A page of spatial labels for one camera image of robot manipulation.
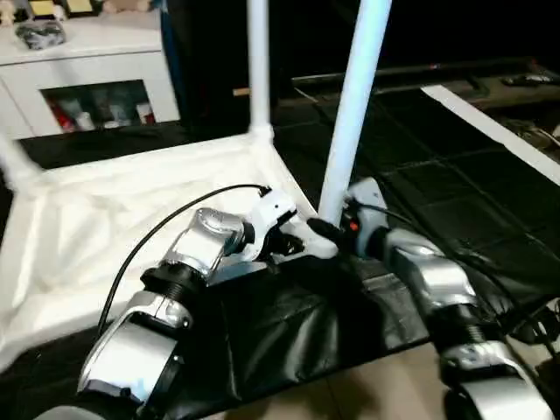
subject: white strip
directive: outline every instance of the white strip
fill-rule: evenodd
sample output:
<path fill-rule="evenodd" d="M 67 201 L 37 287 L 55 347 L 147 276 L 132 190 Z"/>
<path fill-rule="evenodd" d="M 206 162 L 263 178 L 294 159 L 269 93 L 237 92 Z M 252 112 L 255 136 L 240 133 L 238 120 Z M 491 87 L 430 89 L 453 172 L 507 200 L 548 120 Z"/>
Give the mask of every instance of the white strip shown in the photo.
<path fill-rule="evenodd" d="M 440 102 L 453 114 L 460 116 L 494 141 L 506 146 L 519 159 L 533 166 L 542 175 L 560 186 L 560 165 L 553 159 L 498 124 L 495 120 L 461 99 L 449 89 L 439 85 L 423 87 L 422 90 L 429 97 Z"/>

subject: white pvc pipe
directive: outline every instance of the white pvc pipe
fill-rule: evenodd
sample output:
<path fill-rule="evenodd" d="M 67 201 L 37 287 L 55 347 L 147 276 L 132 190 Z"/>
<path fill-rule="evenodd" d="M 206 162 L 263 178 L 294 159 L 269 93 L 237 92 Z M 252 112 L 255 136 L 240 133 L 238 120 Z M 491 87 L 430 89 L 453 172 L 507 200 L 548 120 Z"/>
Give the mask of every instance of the white pvc pipe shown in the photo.
<path fill-rule="evenodd" d="M 41 169 L 32 162 L 22 147 L 0 132 L 0 169 L 6 185 L 14 192 L 23 192 L 41 174 Z"/>
<path fill-rule="evenodd" d="M 391 0 L 360 3 L 318 207 L 319 217 L 335 225 L 340 223 L 390 9 Z"/>
<path fill-rule="evenodd" d="M 251 101 L 249 131 L 272 139 L 269 91 L 269 2 L 247 1 L 248 66 Z"/>

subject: floor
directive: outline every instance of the floor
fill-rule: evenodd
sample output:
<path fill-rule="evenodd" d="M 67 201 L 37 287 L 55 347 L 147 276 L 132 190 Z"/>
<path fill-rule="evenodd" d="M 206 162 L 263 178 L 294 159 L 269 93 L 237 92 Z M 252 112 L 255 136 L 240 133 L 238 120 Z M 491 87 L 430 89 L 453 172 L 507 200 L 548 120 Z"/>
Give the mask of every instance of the floor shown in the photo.
<path fill-rule="evenodd" d="M 445 419 L 436 357 L 426 344 L 207 420 Z"/>

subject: black cable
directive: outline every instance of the black cable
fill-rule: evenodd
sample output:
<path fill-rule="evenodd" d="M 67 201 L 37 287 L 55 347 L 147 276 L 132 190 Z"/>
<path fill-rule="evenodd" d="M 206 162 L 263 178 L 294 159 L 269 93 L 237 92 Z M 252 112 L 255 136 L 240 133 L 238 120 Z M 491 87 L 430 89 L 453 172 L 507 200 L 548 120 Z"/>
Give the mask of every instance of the black cable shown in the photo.
<path fill-rule="evenodd" d="M 201 201 L 207 200 L 213 197 L 214 195 L 218 195 L 221 193 L 225 193 L 226 191 L 231 191 L 239 188 L 255 188 L 259 190 L 261 194 L 264 194 L 270 190 L 266 186 L 257 185 L 257 184 L 237 184 L 237 185 L 230 185 L 230 186 L 225 186 L 223 188 L 219 188 L 217 190 L 209 192 L 208 194 L 198 197 L 197 199 L 194 199 L 193 201 L 175 210 L 173 213 L 169 214 L 164 219 L 162 219 L 155 227 L 152 228 L 150 232 L 148 232 L 148 234 L 146 234 L 144 238 L 142 238 L 138 242 L 138 244 L 132 249 L 132 251 L 130 251 L 129 256 L 127 256 L 124 262 L 122 263 L 121 268 L 119 269 L 118 273 L 115 276 L 115 280 L 113 280 L 113 284 L 111 285 L 111 289 L 109 290 L 109 293 L 107 295 L 107 300 L 105 301 L 105 305 L 103 306 L 103 310 L 101 311 L 101 316 L 99 317 L 99 322 L 97 324 L 96 340 L 98 340 L 103 334 L 103 330 L 105 329 L 105 325 L 107 324 L 107 317 L 109 316 L 109 311 L 111 309 L 111 305 L 113 304 L 113 299 L 115 299 L 116 290 L 119 287 L 119 283 L 123 279 L 124 272 L 129 267 L 130 263 L 132 262 L 133 258 L 136 256 L 140 248 L 143 247 L 146 244 L 146 242 L 149 241 L 151 237 L 155 235 L 163 226 L 165 226 L 169 221 L 171 221 L 172 219 L 174 219 L 175 217 L 183 213 L 185 210 L 188 210 L 192 206 L 195 206 L 199 204 Z"/>
<path fill-rule="evenodd" d="M 298 92 L 301 95 L 305 95 L 306 97 L 309 96 L 302 91 L 298 91 Z M 321 116 L 320 121 L 332 130 L 333 127 L 334 127 L 333 120 L 331 118 L 329 118 L 328 115 L 326 115 L 325 111 L 320 107 L 319 101 L 315 100 L 315 98 L 311 98 L 311 100 L 313 101 L 313 107 L 319 111 L 319 114 Z M 383 207 L 378 207 L 378 206 L 373 206 L 373 205 L 364 205 L 364 204 L 361 204 L 361 205 L 366 207 L 366 208 L 371 208 L 371 209 L 376 210 L 378 212 L 384 213 L 387 216 L 393 217 L 393 218 L 407 224 L 408 226 L 410 226 L 414 230 L 416 230 L 418 233 L 422 233 L 428 239 L 430 239 L 431 241 L 436 243 L 437 246 L 440 247 L 441 249 L 449 250 L 451 255 L 452 255 L 451 259 L 455 260 L 456 262 L 461 261 L 461 259 L 463 259 L 463 256 L 453 247 L 440 246 L 438 244 L 438 241 L 435 241 L 432 238 L 432 235 L 426 234 L 425 229 L 420 228 L 411 219 L 408 219 L 407 217 L 402 216 L 399 213 L 392 212 L 392 211 L 390 211 L 386 208 L 383 208 Z M 473 269 L 477 270 L 480 274 L 482 274 L 483 276 L 488 278 L 488 280 L 490 280 L 506 296 L 506 298 L 508 298 L 510 300 L 510 302 L 512 303 L 512 306 L 515 308 L 515 310 L 518 311 L 529 322 L 531 327 L 535 330 L 535 333 L 539 336 L 539 338 L 541 338 L 541 340 L 543 341 L 544 345 L 546 346 L 548 352 L 550 353 L 550 356 L 555 361 L 555 363 L 557 363 L 558 366 L 560 366 L 560 360 L 558 358 L 558 355 L 557 355 L 556 351 L 554 350 L 554 347 L 552 346 L 550 338 L 541 331 L 540 327 L 538 326 L 538 323 L 535 321 L 535 319 L 529 313 L 527 313 L 524 310 L 522 304 L 517 300 L 517 298 L 513 295 L 513 293 L 511 293 L 511 291 L 496 276 L 494 276 L 494 275 L 492 275 L 491 273 L 488 272 L 486 265 L 484 265 L 483 268 L 481 268 L 481 267 L 477 268 L 477 267 L 473 267 L 473 263 L 470 262 L 470 261 L 469 262 L 463 261 L 463 263 L 469 265 Z"/>
<path fill-rule="evenodd" d="M 462 255 L 456 255 L 456 259 L 462 261 L 465 264 L 468 264 L 469 267 L 477 270 L 480 274 L 489 279 L 501 291 L 501 293 L 504 294 L 504 296 L 506 296 L 506 298 L 511 302 L 511 305 L 514 307 L 514 309 L 518 313 L 520 313 L 522 317 L 525 318 L 531 328 L 533 328 L 533 330 L 535 331 L 535 334 L 541 339 L 552 360 L 560 367 L 560 358 L 558 357 L 554 346 L 552 346 L 552 342 L 549 336 L 541 330 L 538 322 L 536 322 L 535 318 L 525 310 L 522 303 L 519 301 L 519 299 L 517 299 L 517 297 L 514 296 L 511 290 L 508 289 L 497 276 L 491 273 L 485 264 L 478 265 L 478 263 L 475 262 L 476 260 L 465 258 Z"/>
<path fill-rule="evenodd" d="M 360 203 L 359 201 L 356 201 L 356 200 L 353 200 L 353 203 L 355 203 L 357 206 L 364 207 L 364 208 L 370 208 L 372 210 L 375 210 L 376 212 L 386 214 L 387 216 L 392 217 L 393 219 L 397 219 L 398 221 L 401 221 L 402 223 L 410 226 L 411 228 L 413 228 L 417 232 L 422 230 L 411 219 L 409 219 L 409 218 L 407 218 L 407 217 L 405 217 L 405 216 L 403 216 L 399 213 L 393 212 L 393 211 L 391 211 L 387 208 L 374 206 L 373 204 L 363 204 L 363 203 Z"/>
<path fill-rule="evenodd" d="M 375 211 L 378 211 L 380 213 L 386 214 L 387 216 L 393 217 L 394 219 L 397 219 L 397 220 L 399 220 L 403 223 L 406 223 L 408 226 L 415 229 L 417 232 L 422 230 L 422 229 L 419 229 L 418 225 L 416 223 L 414 223 L 411 219 L 409 219 L 405 216 L 402 216 L 399 213 L 392 212 L 392 211 L 388 210 L 387 208 L 374 206 L 374 205 L 370 205 L 370 204 L 362 204 L 362 203 L 357 202 L 357 201 L 355 201 L 355 203 L 358 206 L 362 206 L 362 207 L 365 207 L 365 208 L 370 208 L 372 210 L 375 210 Z M 482 276 L 484 276 L 485 278 L 490 280 L 500 290 L 500 292 L 511 302 L 511 305 L 514 307 L 514 309 L 518 313 L 520 313 L 523 316 L 523 318 L 531 325 L 531 328 L 533 328 L 533 330 L 535 330 L 535 334 L 541 339 L 542 343 L 544 344 L 547 351 L 549 352 L 552 360 L 560 367 L 560 357 L 558 357 L 557 352 L 555 351 L 554 347 L 552 346 L 552 342 L 550 341 L 550 338 L 548 337 L 547 334 L 545 334 L 541 330 L 538 323 L 535 321 L 535 318 L 530 313 L 525 311 L 525 308 L 523 307 L 521 302 L 519 302 L 519 300 L 506 287 L 506 285 L 497 276 L 490 273 L 487 266 L 483 262 L 478 262 L 477 260 L 474 260 L 471 257 L 467 257 L 466 255 L 463 255 L 463 254 L 457 252 L 455 249 L 451 249 L 451 253 L 452 253 L 452 255 L 451 255 L 452 260 L 454 260 L 457 263 L 459 263 L 459 262 L 464 263 L 467 266 L 471 267 L 472 269 L 478 271 Z M 487 300 L 486 300 L 486 304 L 490 305 L 490 308 L 494 311 L 494 307 Z M 500 321 L 498 320 L 498 317 L 497 317 L 497 315 L 498 315 L 497 312 L 494 311 L 494 313 L 496 315 L 494 317 L 496 322 L 498 322 L 498 325 L 501 326 L 501 323 L 500 323 Z"/>

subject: robotic arm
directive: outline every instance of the robotic arm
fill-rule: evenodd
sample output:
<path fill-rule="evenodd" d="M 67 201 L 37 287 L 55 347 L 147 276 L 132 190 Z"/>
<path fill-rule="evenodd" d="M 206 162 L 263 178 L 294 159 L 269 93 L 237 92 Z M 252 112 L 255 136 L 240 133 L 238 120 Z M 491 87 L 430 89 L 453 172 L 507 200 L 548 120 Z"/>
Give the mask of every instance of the robotic arm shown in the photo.
<path fill-rule="evenodd" d="M 356 254 L 379 259 L 408 287 L 439 353 L 448 418 L 554 419 L 497 325 L 482 320 L 462 267 L 423 236 L 389 229 L 376 207 L 386 205 L 375 181 L 354 185 L 341 227 L 355 238 Z"/>
<path fill-rule="evenodd" d="M 554 419 L 497 329 L 483 322 L 463 269 L 421 235 L 389 229 L 387 216 L 375 210 L 379 207 L 386 205 L 373 179 L 354 185 L 337 243 L 383 261 L 408 286 L 440 356 L 441 378 L 449 388 L 448 418 Z M 264 195 L 245 217 L 199 209 L 160 264 L 144 272 L 144 290 L 94 345 L 72 406 L 47 411 L 38 420 L 157 417 L 180 369 L 176 346 L 194 321 L 189 308 L 224 257 L 250 262 L 270 253 L 336 254 L 334 243 L 298 223 L 295 214 L 295 204 L 278 191 Z M 309 225 L 318 231 L 310 220 Z"/>
<path fill-rule="evenodd" d="M 323 257 L 336 254 L 334 244 L 295 215 L 295 203 L 279 191 L 264 194 L 244 217 L 198 209 L 159 265 L 143 273 L 144 289 L 95 343 L 72 405 L 47 411 L 37 420 L 158 417 L 180 370 L 179 335 L 194 322 L 189 308 L 224 257 L 252 262 L 304 249 Z"/>

